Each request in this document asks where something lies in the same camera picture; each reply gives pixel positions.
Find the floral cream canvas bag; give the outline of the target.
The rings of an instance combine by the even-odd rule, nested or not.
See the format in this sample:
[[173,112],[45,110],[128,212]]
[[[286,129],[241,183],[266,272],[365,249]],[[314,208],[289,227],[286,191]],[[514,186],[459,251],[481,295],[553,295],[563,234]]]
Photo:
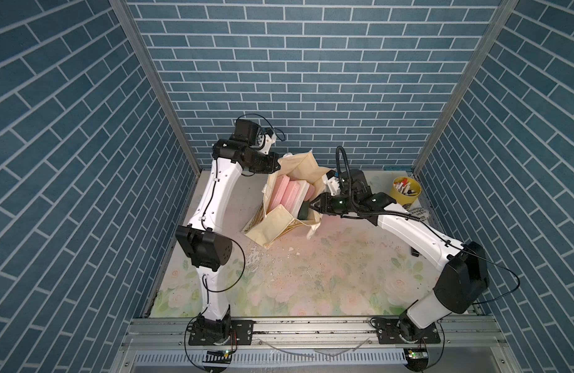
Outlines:
[[310,205],[326,191],[329,169],[319,166],[312,152],[284,155],[279,166],[268,176],[262,204],[242,230],[264,247],[299,227],[308,228],[307,239],[311,239],[321,226],[322,214]]

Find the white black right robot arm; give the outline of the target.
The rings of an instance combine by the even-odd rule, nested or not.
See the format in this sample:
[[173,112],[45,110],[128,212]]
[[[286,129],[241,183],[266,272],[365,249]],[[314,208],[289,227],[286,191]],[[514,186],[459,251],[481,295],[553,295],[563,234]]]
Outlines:
[[485,251],[476,242],[453,239],[411,215],[384,192],[374,194],[359,170],[331,170],[321,180],[324,186],[310,202],[312,210],[366,220],[402,239],[440,272],[433,290],[399,316],[402,340],[421,340],[437,320],[466,312],[488,289]]

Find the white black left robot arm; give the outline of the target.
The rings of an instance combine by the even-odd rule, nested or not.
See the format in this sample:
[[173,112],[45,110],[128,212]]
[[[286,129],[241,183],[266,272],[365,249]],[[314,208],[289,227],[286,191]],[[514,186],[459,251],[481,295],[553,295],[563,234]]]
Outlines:
[[237,242],[223,235],[223,220],[230,197],[242,172],[270,174],[280,169],[279,156],[271,151],[275,135],[262,140],[220,140],[213,147],[212,169],[206,189],[187,225],[178,226],[176,239],[196,268],[202,311],[192,321],[191,345],[224,345],[233,342],[224,266]]

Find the pink pencil case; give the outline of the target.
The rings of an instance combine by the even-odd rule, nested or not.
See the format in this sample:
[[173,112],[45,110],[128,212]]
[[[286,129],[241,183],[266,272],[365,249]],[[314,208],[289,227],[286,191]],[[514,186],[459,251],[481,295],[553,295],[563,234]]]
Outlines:
[[293,206],[293,201],[294,201],[294,197],[295,197],[295,187],[293,186],[293,181],[289,182],[289,185],[287,187],[287,190],[285,192],[285,195],[282,199],[282,206],[291,214],[290,210]]
[[282,203],[282,199],[290,181],[291,180],[287,175],[282,175],[277,178],[272,191],[271,200],[269,202],[268,212],[274,210]]

